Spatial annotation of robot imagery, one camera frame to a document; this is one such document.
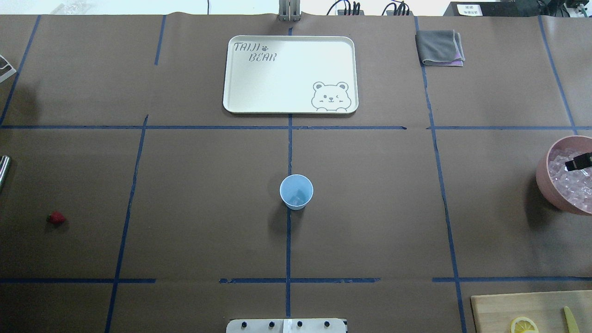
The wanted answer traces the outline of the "steel muddler with black tip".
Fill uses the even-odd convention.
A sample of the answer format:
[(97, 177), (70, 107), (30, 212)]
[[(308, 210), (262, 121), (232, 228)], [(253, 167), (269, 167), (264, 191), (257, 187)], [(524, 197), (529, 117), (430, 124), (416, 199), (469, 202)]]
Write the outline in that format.
[(9, 166), (11, 164), (11, 158), (7, 155), (3, 155), (0, 159), (0, 191), (4, 186), (6, 178), (9, 172)]

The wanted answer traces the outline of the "red strawberry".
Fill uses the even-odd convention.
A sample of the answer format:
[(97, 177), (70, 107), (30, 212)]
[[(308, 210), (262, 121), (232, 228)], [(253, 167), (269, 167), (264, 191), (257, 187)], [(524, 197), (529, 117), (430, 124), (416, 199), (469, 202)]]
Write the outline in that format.
[(59, 211), (51, 212), (46, 218), (46, 222), (50, 223), (51, 225), (61, 225), (66, 221), (66, 217)]

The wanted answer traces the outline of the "wooden cutting board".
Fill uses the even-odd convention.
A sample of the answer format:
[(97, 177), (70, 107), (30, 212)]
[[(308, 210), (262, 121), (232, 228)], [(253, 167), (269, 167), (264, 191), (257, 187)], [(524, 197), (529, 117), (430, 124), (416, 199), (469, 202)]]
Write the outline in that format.
[(532, 320), (540, 333), (567, 333), (564, 307), (571, 310), (580, 332), (591, 331), (590, 290), (472, 296), (471, 306), (478, 333), (509, 333), (518, 317)]

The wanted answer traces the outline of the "grey folded cloth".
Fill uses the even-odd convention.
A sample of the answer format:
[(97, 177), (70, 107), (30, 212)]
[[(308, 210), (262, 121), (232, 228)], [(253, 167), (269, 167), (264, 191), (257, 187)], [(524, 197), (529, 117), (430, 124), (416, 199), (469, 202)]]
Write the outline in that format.
[(463, 67), (466, 61), (461, 34), (455, 30), (419, 30), (416, 46), (424, 66)]

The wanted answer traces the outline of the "pink bowl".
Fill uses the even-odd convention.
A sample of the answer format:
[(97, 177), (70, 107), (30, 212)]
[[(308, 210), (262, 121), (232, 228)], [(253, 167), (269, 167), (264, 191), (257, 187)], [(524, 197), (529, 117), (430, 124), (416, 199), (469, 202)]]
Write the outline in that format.
[(556, 209), (580, 216), (591, 215), (591, 165), (569, 171), (566, 163), (591, 153), (589, 136), (571, 135), (555, 141), (536, 169), (536, 185)]

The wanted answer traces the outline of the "lemon slice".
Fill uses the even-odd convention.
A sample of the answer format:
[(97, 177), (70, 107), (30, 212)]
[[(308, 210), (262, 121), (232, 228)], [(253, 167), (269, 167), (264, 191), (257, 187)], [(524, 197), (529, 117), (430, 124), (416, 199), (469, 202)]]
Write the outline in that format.
[(510, 322), (510, 333), (539, 333), (539, 327), (530, 318), (520, 316)]

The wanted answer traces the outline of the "cream bear tray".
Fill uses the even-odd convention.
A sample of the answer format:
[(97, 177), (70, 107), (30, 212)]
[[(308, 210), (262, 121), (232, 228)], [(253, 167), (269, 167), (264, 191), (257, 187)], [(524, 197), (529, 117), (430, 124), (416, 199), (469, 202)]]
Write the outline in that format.
[(228, 43), (223, 106), (233, 114), (352, 114), (359, 106), (354, 42), (235, 36)]

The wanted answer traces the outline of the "light blue plastic cup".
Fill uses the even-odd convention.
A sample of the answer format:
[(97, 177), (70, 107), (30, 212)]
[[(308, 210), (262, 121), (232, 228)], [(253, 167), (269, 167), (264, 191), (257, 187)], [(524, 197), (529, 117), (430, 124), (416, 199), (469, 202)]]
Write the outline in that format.
[(313, 198), (314, 187), (304, 175), (293, 174), (280, 183), (279, 194), (290, 210), (302, 210)]

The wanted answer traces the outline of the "clear plastic bag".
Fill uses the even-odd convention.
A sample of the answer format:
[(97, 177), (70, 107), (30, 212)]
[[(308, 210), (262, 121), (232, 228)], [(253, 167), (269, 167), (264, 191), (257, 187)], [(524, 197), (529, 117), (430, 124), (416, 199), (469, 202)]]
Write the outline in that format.
[(94, 0), (62, 0), (60, 4), (50, 12), (50, 14), (86, 15), (93, 7), (95, 7)]

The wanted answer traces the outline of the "aluminium frame post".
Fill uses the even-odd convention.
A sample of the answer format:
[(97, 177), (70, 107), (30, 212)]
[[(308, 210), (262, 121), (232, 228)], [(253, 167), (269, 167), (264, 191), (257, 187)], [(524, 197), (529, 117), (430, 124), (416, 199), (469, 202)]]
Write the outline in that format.
[(298, 22), (302, 19), (300, 0), (279, 0), (278, 20), (281, 22)]

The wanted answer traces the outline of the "pile of ice cubes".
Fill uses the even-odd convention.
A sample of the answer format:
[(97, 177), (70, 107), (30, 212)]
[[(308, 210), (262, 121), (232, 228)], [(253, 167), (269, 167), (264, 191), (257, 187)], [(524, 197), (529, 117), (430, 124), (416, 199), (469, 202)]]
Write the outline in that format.
[(552, 149), (549, 154), (549, 176), (556, 190), (566, 200), (581, 210), (591, 211), (592, 179), (591, 169), (568, 172), (565, 162), (583, 154), (575, 149)]

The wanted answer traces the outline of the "black power strip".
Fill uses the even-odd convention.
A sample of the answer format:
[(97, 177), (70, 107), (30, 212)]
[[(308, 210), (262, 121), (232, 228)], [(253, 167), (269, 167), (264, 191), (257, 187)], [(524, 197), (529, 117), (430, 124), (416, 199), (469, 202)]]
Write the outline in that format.
[(541, 15), (541, 7), (537, 0), (462, 0), (451, 1), (443, 16), (465, 17), (534, 17)]

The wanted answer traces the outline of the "yellow knife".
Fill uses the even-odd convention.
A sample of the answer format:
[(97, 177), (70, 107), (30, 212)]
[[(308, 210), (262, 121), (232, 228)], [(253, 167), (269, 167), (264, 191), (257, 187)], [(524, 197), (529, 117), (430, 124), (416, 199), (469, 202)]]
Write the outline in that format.
[(573, 315), (573, 312), (571, 311), (571, 309), (568, 306), (564, 306), (563, 310), (564, 310), (565, 322), (568, 327), (568, 332), (569, 333), (579, 333), (580, 332), (579, 325), (577, 324), (577, 322), (575, 320), (575, 316)]

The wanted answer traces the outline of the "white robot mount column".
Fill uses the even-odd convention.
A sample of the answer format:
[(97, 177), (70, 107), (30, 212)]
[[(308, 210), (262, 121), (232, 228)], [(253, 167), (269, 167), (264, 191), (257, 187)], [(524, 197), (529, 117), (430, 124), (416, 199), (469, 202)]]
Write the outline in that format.
[(231, 320), (227, 333), (347, 333), (340, 318), (277, 318)]

